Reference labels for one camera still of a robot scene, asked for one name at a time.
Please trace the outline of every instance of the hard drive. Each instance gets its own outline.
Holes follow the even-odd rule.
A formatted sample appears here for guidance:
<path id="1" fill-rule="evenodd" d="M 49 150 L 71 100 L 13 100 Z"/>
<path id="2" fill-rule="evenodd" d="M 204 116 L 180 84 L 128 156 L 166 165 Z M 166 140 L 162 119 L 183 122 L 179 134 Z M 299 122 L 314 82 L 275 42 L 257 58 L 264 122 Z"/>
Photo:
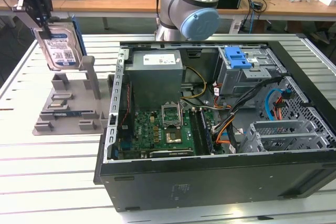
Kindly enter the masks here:
<path id="1" fill-rule="evenodd" d="M 48 23 L 51 39 L 44 39 L 42 28 L 34 29 L 51 70 L 84 70 L 82 58 L 86 50 L 78 24 L 74 19 L 59 19 Z"/>

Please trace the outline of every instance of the desk leg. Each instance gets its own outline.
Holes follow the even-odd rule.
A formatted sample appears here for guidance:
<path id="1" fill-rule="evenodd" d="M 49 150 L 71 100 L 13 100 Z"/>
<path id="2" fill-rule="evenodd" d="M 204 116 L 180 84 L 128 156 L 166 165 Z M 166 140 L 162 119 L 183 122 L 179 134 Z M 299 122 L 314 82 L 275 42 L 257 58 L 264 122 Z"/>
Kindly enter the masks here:
<path id="1" fill-rule="evenodd" d="M 107 18 L 102 18 L 102 19 L 103 19 L 104 29 L 105 30 L 110 29 L 109 23 L 107 22 Z"/>
<path id="2" fill-rule="evenodd" d="M 239 33 L 240 25 L 242 24 L 241 19 L 233 19 L 231 23 L 231 28 L 229 34 Z"/>
<path id="3" fill-rule="evenodd" d="M 5 16 L 3 17 L 4 22 L 10 27 L 10 28 L 15 28 L 15 22 L 13 20 L 14 16 Z"/>

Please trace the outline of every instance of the table surface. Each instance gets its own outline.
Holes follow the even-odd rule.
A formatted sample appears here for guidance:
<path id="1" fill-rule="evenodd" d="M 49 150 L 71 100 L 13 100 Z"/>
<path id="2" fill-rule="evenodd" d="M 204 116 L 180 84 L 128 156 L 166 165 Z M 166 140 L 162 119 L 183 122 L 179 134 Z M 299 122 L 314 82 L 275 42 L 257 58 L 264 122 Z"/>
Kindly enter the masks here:
<path id="1" fill-rule="evenodd" d="M 210 39 L 276 40 L 290 54 L 302 52 L 305 56 L 313 53 L 304 40 L 295 35 L 215 35 Z M 114 73 L 119 42 L 133 40 L 151 41 L 153 36 L 84 36 L 88 54 L 96 58 L 94 68 L 98 78 L 105 79 L 109 73 Z M 69 79 L 85 78 L 84 73 L 77 71 L 68 71 L 67 76 Z M 92 224 L 98 218 L 109 219 L 115 224 L 120 224 L 122 218 L 126 221 L 151 220 L 151 224 L 200 219 L 203 219 L 202 223 L 212 223 L 214 219 L 217 219 L 216 223 L 228 223 L 235 218 L 239 218 L 239 222 L 259 223 L 256 216 L 264 215 L 277 218 L 277 224 L 332 223 L 336 219 L 336 180 L 306 199 L 124 212 L 120 215 L 113 208 L 105 188 L 92 182 L 100 135 L 32 135 L 52 89 L 52 77 L 35 41 L 0 89 L 0 223 L 40 224 L 47 220 L 57 224 Z"/>
<path id="2" fill-rule="evenodd" d="M 291 3 L 288 0 L 265 0 L 268 4 L 265 15 L 283 16 L 335 16 L 336 6 L 327 6 L 319 1 Z M 143 12 L 153 13 L 155 0 L 54 0 L 54 10 L 62 12 Z M 0 0 L 0 10 L 8 9 Z M 242 0 L 240 8 L 235 10 L 220 9 L 220 14 L 247 14 L 248 2 Z"/>

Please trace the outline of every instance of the green motherboard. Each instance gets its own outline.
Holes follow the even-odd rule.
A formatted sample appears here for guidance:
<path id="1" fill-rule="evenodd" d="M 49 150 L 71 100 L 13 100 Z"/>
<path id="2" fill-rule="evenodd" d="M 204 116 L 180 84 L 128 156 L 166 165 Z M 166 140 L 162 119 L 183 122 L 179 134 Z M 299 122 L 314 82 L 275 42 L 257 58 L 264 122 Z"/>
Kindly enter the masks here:
<path id="1" fill-rule="evenodd" d="M 213 114 L 204 110 L 207 127 L 214 125 Z M 122 140 L 120 152 L 125 159 L 138 158 L 140 152 L 195 150 L 189 111 L 183 111 L 180 126 L 167 126 L 167 122 L 178 121 L 177 110 L 139 111 L 135 113 L 134 138 Z"/>

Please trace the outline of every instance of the white sticker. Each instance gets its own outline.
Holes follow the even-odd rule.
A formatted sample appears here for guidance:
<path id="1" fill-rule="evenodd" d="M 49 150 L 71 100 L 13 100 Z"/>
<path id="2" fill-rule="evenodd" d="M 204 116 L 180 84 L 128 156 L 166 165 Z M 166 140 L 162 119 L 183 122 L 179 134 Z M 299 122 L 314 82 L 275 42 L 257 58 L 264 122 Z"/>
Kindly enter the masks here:
<path id="1" fill-rule="evenodd" d="M 229 147 L 231 153 L 235 154 L 236 153 L 236 149 L 230 144 L 230 147 Z"/>
<path id="2" fill-rule="evenodd" d="M 145 55 L 143 57 L 144 65 L 174 65 L 175 56 L 173 54 L 167 55 Z"/>
<path id="3" fill-rule="evenodd" d="M 243 130 L 242 128 L 237 129 L 237 132 L 238 132 L 240 135 L 243 135 L 243 134 L 244 134 L 244 130 Z"/>
<path id="4" fill-rule="evenodd" d="M 51 39 L 44 40 L 51 60 L 59 66 L 74 65 L 76 60 L 72 49 L 68 46 L 68 36 L 66 34 L 52 34 L 51 36 Z"/>
<path id="5" fill-rule="evenodd" d="M 248 58 L 247 61 L 248 62 L 258 62 L 256 58 Z"/>
<path id="6" fill-rule="evenodd" d="M 215 96 L 219 96 L 219 88 L 214 88 Z"/>
<path id="7" fill-rule="evenodd" d="M 67 116 L 65 113 L 55 113 L 55 116 Z"/>

